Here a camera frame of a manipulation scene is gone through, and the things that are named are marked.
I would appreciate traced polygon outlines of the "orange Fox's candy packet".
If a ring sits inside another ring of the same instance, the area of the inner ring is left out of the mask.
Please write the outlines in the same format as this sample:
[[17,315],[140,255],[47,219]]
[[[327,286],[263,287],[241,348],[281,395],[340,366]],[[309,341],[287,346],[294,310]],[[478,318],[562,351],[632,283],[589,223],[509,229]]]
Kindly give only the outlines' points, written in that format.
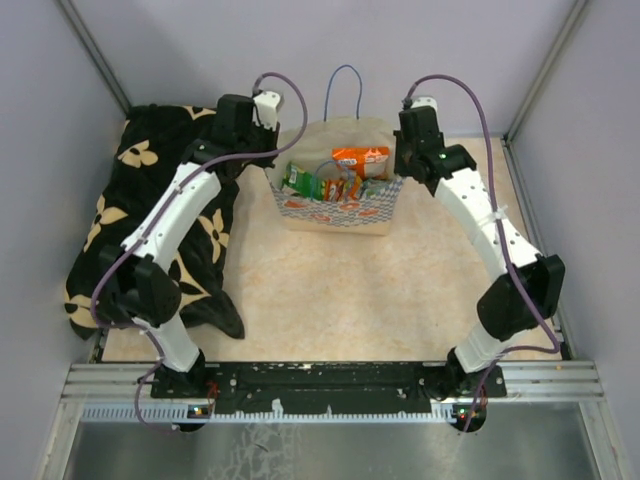
[[341,147],[332,150],[332,160],[363,180],[386,180],[390,154],[386,146]]

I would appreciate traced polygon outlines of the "blue checkered paper bag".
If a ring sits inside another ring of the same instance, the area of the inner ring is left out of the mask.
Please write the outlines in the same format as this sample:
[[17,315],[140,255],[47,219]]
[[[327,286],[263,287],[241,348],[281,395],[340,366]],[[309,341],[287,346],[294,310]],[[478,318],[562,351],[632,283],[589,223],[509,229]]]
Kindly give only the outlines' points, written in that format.
[[392,127],[361,114],[356,97],[351,117],[330,117],[333,82],[349,70],[363,92],[355,67],[331,74],[322,119],[307,124],[301,138],[280,154],[266,173],[276,206],[292,230],[386,235],[404,180],[393,173]]

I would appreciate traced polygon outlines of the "black floral plush blanket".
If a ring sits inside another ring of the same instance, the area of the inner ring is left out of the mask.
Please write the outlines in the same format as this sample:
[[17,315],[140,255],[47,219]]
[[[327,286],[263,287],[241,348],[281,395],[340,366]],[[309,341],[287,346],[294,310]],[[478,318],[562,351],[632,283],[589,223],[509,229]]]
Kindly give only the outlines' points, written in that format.
[[[173,180],[184,151],[206,139],[214,120],[213,109],[189,105],[142,105],[127,115],[110,178],[65,283],[64,310],[79,338],[87,340],[97,330],[90,306],[103,275],[100,252],[119,245],[140,226]],[[198,214],[169,269],[181,289],[185,326],[209,324],[233,339],[243,338],[245,329],[223,289],[223,269],[238,194],[236,182],[223,186]]]

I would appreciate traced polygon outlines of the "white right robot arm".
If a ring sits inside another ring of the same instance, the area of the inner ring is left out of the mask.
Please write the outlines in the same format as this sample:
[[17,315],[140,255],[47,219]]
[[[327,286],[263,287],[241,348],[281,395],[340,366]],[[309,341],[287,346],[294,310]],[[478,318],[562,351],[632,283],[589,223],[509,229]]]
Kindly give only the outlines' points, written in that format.
[[478,320],[447,355],[443,373],[431,384],[437,399],[470,395],[491,363],[515,347],[524,333],[546,329],[558,306],[565,265],[545,256],[493,206],[470,153],[447,146],[434,99],[407,101],[399,113],[394,171],[424,185],[458,221],[482,260],[491,284],[476,305]]

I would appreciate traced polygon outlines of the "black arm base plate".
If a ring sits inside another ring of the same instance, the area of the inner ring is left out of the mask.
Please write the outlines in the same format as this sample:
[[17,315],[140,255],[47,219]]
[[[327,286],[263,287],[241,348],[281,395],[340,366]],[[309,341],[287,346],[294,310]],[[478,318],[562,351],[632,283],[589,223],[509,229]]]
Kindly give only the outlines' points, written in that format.
[[435,401],[471,398],[477,385],[503,398],[498,367],[487,377],[442,362],[209,363],[196,374],[160,368],[151,381],[154,399],[203,398],[222,414],[422,414]]

